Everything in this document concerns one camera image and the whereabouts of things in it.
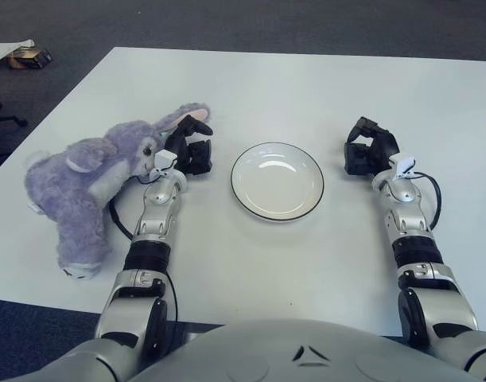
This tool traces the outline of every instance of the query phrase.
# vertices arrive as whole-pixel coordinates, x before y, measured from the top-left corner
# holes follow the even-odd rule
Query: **purple stuffed animal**
[[[33,164],[25,178],[30,199],[57,222],[59,267],[68,276],[90,279],[111,251],[103,229],[103,208],[130,177],[145,177],[154,154],[163,148],[162,133],[190,114],[209,117],[202,103],[188,103],[158,123],[121,123],[104,138],[89,138],[65,152]]]

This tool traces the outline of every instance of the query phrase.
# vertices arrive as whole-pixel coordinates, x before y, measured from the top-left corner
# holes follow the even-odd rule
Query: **bunny ear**
[[[205,103],[187,103],[182,105],[174,113],[168,114],[166,117],[160,119],[154,128],[158,132],[165,132],[175,129],[177,124],[186,116],[191,115],[194,119],[198,119],[201,122],[206,122],[209,119],[211,111],[209,106]]]

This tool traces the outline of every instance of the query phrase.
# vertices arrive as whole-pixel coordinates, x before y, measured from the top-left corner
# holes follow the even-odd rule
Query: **black cable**
[[[175,317],[175,319],[173,321],[172,337],[170,338],[169,347],[167,348],[167,350],[165,352],[165,355],[167,356],[167,355],[170,354],[170,350],[172,350],[172,346],[173,346],[173,340],[175,340],[175,338],[176,338],[177,322],[179,321],[179,317],[178,317],[179,316],[179,311],[177,310],[176,287],[173,285],[173,282],[172,282],[172,279],[170,278],[169,272],[166,271],[165,274],[166,274],[167,279],[170,282],[170,287],[172,288],[173,304],[174,304],[174,306],[176,308],[176,317]]]
[[[435,180],[434,177],[431,177],[427,173],[420,173],[418,171],[414,171],[414,173],[420,175],[419,177],[412,177],[411,179],[419,179],[420,177],[425,177],[428,179],[431,183],[432,186],[435,189],[435,197],[437,198],[437,207],[435,208],[435,215],[434,218],[432,219],[432,223],[430,223],[430,231],[433,231],[434,228],[437,226],[437,223],[439,221],[439,217],[441,217],[441,208],[442,208],[442,195],[441,195],[441,187],[439,187],[439,184]]]
[[[118,229],[121,230],[121,232],[124,234],[125,237],[128,239],[132,240],[133,235],[131,234],[130,231],[127,230],[126,227],[124,227],[124,224],[122,224],[121,220],[119,219],[119,214],[117,213],[117,210],[115,209],[115,197],[113,197],[110,200],[110,203],[108,204],[108,211],[110,212],[110,217],[112,221],[115,223]],[[176,288],[173,285],[172,278],[169,275],[169,272],[166,271],[165,275],[167,279],[169,280],[170,287],[172,288],[172,295],[173,295],[173,304],[176,310],[176,317],[173,322],[173,332],[172,332],[172,337],[170,338],[169,346],[164,354],[164,356],[167,356],[170,353],[170,350],[172,349],[173,341],[175,340],[176,337],[176,332],[177,332],[177,323],[179,321],[179,308],[177,304],[177,294],[176,294]]]
[[[115,209],[115,197],[112,197],[110,203],[108,203],[108,211],[110,211],[110,217],[112,218],[112,221],[115,223],[117,228],[121,230],[125,237],[132,240],[133,234],[128,231],[126,227],[124,227],[124,225],[121,223],[121,220],[119,219],[119,214]]]

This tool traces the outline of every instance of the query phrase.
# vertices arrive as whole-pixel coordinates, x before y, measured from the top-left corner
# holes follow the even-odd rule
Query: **white paper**
[[[22,42],[0,42],[0,60],[22,46],[31,48],[34,46],[34,41],[25,40]]]

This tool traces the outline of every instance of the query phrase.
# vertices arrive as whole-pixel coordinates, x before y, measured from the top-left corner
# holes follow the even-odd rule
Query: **plate rim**
[[[269,145],[269,144],[272,144],[272,143],[277,143],[277,144],[280,144],[280,145],[285,145],[285,146],[291,146],[293,147],[294,149],[297,149],[297,150],[300,150],[302,151],[303,153],[305,153],[312,161],[313,163],[315,163],[315,166],[318,168],[319,170],[319,173],[321,174],[321,179],[322,179],[322,190],[321,190],[321,195],[319,195],[319,198],[317,200],[317,202],[315,203],[315,205],[313,205],[313,207],[311,209],[309,209],[308,211],[306,211],[305,213],[303,213],[302,215],[299,215],[299,216],[296,216],[296,217],[292,217],[292,218],[288,218],[288,219],[276,219],[276,218],[272,218],[272,217],[268,217],[268,216],[263,216],[263,215],[260,215],[258,213],[256,213],[255,211],[252,211],[251,209],[249,209],[240,199],[239,197],[237,196],[237,192],[234,190],[234,182],[233,182],[233,179],[234,179],[234,168],[235,168],[235,165],[237,164],[237,162],[241,159],[241,157],[243,155],[245,155],[246,152],[250,151],[251,149],[254,149],[255,147],[257,146],[262,146],[262,145]],[[319,164],[317,163],[317,161],[310,155],[308,154],[306,151],[304,151],[303,149],[295,146],[295,145],[291,145],[290,143],[285,143],[285,142],[262,142],[262,143],[257,143],[256,145],[253,145],[252,147],[249,147],[247,148],[245,151],[243,151],[238,157],[237,159],[234,161],[234,164],[232,165],[232,170],[230,172],[230,186],[232,188],[232,192],[234,193],[236,199],[238,200],[239,204],[242,205],[247,211],[253,213],[254,215],[258,216],[258,217],[262,217],[263,219],[266,219],[266,220],[271,220],[271,221],[292,221],[292,220],[297,220],[297,219],[300,219],[302,218],[303,216],[306,216],[308,215],[310,212],[312,212],[317,206],[318,204],[321,202],[322,200],[322,197],[324,196],[324,188],[325,188],[325,182],[324,182],[324,174],[322,173],[322,170],[321,170],[321,167],[319,166]]]

